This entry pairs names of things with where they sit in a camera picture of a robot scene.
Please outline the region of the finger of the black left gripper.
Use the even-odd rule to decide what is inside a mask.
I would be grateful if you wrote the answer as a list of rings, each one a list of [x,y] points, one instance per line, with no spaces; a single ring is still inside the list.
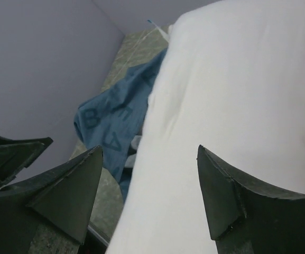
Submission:
[[[29,167],[52,143],[50,137],[12,140],[0,136],[0,187]]]

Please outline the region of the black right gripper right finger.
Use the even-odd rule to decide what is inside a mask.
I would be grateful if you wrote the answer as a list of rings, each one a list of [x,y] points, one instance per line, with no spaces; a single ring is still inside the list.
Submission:
[[[257,179],[203,146],[197,165],[219,253],[305,253],[305,194]]]

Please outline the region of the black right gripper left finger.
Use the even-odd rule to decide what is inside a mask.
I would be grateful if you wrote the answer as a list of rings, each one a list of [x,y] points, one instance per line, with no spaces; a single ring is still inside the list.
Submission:
[[[77,253],[103,166],[101,147],[0,190],[0,253]]]

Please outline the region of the blue cartoon print pillowcase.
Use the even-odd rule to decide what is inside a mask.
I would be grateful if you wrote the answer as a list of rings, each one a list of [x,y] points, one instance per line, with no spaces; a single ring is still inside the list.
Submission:
[[[141,139],[148,97],[166,50],[152,60],[129,67],[125,76],[101,94],[82,103],[74,127],[87,149],[101,146],[103,167],[127,197],[137,148]]]

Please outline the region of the white pillow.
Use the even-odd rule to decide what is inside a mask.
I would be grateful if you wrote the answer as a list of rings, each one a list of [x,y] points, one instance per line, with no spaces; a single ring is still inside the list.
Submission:
[[[219,1],[175,22],[108,253],[216,253],[204,146],[305,194],[305,1]]]

